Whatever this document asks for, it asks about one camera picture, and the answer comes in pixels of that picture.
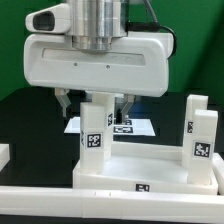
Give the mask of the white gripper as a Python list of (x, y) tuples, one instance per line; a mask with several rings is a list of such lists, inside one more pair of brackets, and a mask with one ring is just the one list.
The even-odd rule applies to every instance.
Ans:
[(25, 78), (56, 88), (64, 117), (69, 90), (125, 94), (124, 124), (134, 95), (160, 97), (168, 89), (175, 34), (156, 22), (130, 23), (126, 3), (61, 3), (27, 15), (25, 24), (32, 33), (24, 44)]

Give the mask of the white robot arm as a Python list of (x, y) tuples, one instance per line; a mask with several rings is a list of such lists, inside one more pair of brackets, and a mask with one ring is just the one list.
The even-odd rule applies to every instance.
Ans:
[(29, 14), (24, 76), (67, 107), (70, 90), (160, 97), (168, 89), (172, 29), (128, 19), (129, 0), (66, 0)]

